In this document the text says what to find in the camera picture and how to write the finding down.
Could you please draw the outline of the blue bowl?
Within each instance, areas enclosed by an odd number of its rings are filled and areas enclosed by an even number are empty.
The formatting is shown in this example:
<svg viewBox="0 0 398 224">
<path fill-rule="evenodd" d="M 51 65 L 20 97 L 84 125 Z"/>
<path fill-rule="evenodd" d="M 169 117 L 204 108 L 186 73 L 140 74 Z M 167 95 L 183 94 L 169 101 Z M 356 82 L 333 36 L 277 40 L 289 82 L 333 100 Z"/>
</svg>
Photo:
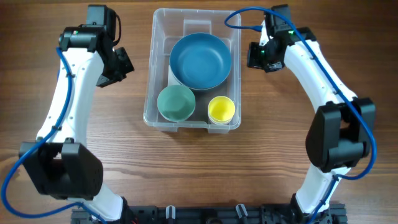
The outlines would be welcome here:
<svg viewBox="0 0 398 224">
<path fill-rule="evenodd" d="M 220 38 L 198 32 L 186 35 L 173 46 L 169 65 L 180 84 L 205 91 L 216 88 L 228 78 L 232 57 Z"/>
</svg>

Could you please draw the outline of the mint green plastic cup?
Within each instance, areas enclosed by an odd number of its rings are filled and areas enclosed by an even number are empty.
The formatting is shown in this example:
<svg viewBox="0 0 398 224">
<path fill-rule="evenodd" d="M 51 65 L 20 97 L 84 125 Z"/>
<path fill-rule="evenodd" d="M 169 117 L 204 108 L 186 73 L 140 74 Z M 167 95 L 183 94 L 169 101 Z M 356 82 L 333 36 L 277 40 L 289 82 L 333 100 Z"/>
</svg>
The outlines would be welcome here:
<svg viewBox="0 0 398 224">
<path fill-rule="evenodd" d="M 157 98 L 157 109 L 168 121 L 187 120 L 196 107 L 195 95 L 186 86 L 170 85 L 164 88 Z"/>
</svg>

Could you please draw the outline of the yellow plastic cup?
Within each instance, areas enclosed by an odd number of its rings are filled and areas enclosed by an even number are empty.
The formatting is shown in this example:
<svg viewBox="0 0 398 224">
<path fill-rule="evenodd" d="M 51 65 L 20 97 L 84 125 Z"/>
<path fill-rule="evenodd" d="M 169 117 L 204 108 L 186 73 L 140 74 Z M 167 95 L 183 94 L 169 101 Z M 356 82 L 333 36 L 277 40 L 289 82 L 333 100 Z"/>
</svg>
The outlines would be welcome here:
<svg viewBox="0 0 398 224">
<path fill-rule="evenodd" d="M 219 121 L 232 119 L 236 111 L 234 102 L 226 96 L 216 96 L 208 104 L 208 116 Z"/>
</svg>

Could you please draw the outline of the cream plastic cup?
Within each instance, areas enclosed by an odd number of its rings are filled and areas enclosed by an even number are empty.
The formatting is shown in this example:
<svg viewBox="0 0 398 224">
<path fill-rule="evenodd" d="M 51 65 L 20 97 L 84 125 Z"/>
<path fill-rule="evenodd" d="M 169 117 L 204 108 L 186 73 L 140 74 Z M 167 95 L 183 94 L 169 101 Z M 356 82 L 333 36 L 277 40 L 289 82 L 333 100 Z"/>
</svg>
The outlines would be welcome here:
<svg viewBox="0 0 398 224">
<path fill-rule="evenodd" d="M 215 124 L 215 125 L 227 125 L 229 124 L 229 122 L 231 121 L 231 119 L 227 119 L 225 121 L 219 121 L 213 118 L 209 118 L 211 124 Z"/>
</svg>

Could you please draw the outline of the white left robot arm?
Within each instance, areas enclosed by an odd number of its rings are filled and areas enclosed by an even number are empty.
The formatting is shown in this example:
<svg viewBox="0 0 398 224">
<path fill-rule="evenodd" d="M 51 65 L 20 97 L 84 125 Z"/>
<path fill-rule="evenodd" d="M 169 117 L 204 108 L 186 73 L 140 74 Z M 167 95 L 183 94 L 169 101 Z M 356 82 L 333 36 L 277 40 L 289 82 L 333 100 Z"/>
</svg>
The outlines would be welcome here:
<svg viewBox="0 0 398 224">
<path fill-rule="evenodd" d="M 134 70 L 125 49 L 115 49 L 116 44 L 111 25 L 92 23 L 64 30 L 47 118 L 36 141 L 22 143 L 18 163 L 39 194 L 69 200 L 100 223 L 133 223 L 126 199 L 104 184 L 103 165 L 86 146 L 95 88 L 119 82 Z"/>
</svg>

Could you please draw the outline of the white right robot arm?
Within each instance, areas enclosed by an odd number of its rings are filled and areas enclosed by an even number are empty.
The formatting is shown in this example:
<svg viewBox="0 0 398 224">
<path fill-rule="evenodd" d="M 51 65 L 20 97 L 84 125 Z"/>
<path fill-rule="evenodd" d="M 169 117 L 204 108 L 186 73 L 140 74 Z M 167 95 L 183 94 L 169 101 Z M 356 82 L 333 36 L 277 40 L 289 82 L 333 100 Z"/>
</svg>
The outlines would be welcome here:
<svg viewBox="0 0 398 224">
<path fill-rule="evenodd" d="M 373 168 L 376 107 L 343 84 L 307 27 L 251 42 L 247 65 L 265 72 L 288 68 L 312 103 L 315 116 L 305 139 L 310 167 L 290 206 L 297 223 L 317 222 L 341 180 L 361 179 Z"/>
</svg>

